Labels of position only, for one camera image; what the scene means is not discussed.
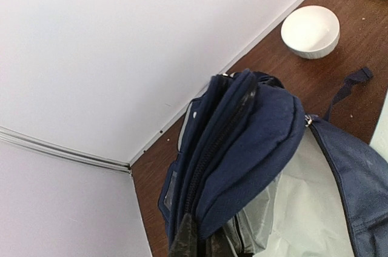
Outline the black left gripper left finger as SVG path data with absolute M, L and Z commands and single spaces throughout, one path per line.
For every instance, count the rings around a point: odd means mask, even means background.
M 169 249 L 170 257 L 198 256 L 198 232 L 192 215 L 186 213 Z

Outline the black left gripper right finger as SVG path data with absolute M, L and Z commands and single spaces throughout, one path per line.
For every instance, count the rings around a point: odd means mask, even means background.
M 201 256 L 229 257 L 233 256 L 233 248 L 223 229 L 217 230 L 202 244 Z

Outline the navy blue student backpack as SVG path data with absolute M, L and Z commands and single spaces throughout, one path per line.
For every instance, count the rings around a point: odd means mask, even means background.
M 387 255 L 387 161 L 261 72 L 190 102 L 158 206 L 169 249 L 192 215 L 198 256 L 219 229 L 233 256 Z

